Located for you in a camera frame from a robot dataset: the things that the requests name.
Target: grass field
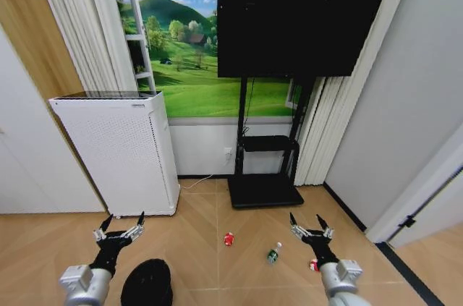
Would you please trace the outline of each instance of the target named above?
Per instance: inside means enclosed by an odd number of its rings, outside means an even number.
[[[159,60],[153,60],[151,64],[156,89],[163,91],[170,117],[238,114],[239,79],[217,78],[216,56],[204,54],[201,69],[198,69],[195,67],[195,49],[190,44],[170,39],[166,44],[166,52],[170,59],[182,57],[180,71],[177,71],[176,65],[160,64]],[[249,115],[291,115],[291,110],[284,105],[288,85],[288,80],[256,79]],[[251,81],[247,89],[248,103],[250,91]]]

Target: small red object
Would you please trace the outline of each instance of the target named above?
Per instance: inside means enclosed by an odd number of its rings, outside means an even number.
[[[310,263],[309,263],[309,268],[312,271],[320,272],[320,270],[318,270],[318,260],[317,259],[312,259],[310,261]]]
[[[231,232],[227,232],[224,237],[224,244],[226,246],[231,246],[233,244],[233,241],[234,241],[233,234]]]

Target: white air purifier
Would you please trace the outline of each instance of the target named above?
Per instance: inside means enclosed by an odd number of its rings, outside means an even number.
[[[86,92],[49,102],[110,213],[175,213],[179,184],[162,93]]]

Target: wooden floor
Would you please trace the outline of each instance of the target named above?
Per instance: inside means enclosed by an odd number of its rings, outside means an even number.
[[[462,304],[463,223],[395,251],[445,305]]]
[[[177,306],[327,305],[320,274],[307,267],[313,251],[291,233],[289,211],[308,228],[318,228],[316,213],[335,228],[331,249],[363,267],[360,294],[373,305],[424,305],[322,187],[301,187],[300,192],[305,204],[297,208],[236,211],[225,180],[209,179],[182,190],[177,213],[146,218],[145,233],[122,250],[106,305],[119,304],[124,280],[149,258],[169,264]],[[62,305],[58,279],[68,265],[93,261],[98,248],[92,230],[105,217],[0,216],[0,305]],[[134,222],[116,220],[110,229]],[[222,241],[228,231],[235,234],[231,247]],[[269,266],[266,254],[276,242],[283,248]]]

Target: green bottle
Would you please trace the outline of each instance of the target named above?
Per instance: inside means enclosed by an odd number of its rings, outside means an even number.
[[[273,248],[270,252],[268,252],[267,261],[269,264],[273,265],[274,263],[276,263],[281,246],[282,246],[281,242],[277,242],[276,247]]]

